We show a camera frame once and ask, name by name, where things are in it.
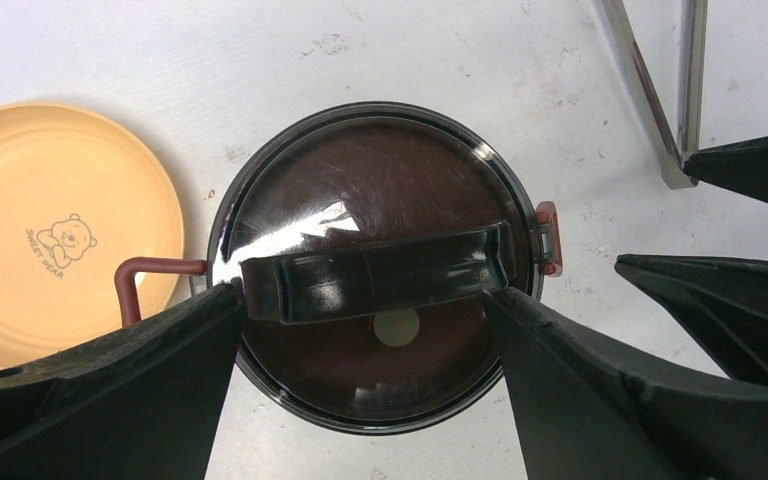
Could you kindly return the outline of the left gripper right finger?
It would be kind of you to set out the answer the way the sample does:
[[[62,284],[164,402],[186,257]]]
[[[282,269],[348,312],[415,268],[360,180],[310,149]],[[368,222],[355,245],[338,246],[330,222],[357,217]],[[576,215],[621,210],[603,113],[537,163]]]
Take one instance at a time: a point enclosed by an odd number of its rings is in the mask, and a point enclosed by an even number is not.
[[[482,294],[531,479],[768,479],[768,387],[693,370],[516,290]]]

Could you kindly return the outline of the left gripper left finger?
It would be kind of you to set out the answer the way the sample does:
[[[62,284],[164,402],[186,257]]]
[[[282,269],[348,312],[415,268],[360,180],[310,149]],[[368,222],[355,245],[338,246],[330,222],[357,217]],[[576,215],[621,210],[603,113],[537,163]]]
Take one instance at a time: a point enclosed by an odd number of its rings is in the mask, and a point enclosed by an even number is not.
[[[220,285],[0,370],[0,479],[201,479],[245,305]]]

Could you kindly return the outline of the grey transparent lid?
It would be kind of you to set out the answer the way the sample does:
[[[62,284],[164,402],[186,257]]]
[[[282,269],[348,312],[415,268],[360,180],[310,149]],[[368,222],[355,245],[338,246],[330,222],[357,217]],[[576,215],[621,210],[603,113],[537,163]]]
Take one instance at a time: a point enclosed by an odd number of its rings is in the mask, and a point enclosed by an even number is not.
[[[557,213],[477,133],[396,102],[339,105],[261,147],[224,195],[208,286],[246,300],[236,363],[312,424],[421,430],[503,367],[481,295],[539,297],[562,272]]]

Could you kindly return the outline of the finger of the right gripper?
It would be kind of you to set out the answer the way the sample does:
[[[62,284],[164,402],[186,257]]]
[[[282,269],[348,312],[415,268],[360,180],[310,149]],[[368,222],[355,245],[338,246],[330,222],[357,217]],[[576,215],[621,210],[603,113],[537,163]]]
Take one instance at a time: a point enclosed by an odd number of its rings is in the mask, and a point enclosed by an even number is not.
[[[683,171],[768,204],[768,136],[699,150],[688,157]]]
[[[624,254],[615,270],[662,306],[728,377],[768,387],[768,261]]]

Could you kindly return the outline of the orange plastic plate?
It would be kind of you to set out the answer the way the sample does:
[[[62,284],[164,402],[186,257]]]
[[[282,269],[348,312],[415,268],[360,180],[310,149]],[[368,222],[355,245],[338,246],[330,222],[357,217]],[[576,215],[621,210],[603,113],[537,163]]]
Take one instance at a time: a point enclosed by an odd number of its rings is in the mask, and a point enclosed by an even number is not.
[[[70,105],[0,107],[0,368],[118,329],[117,268],[185,243],[173,183],[130,131]]]

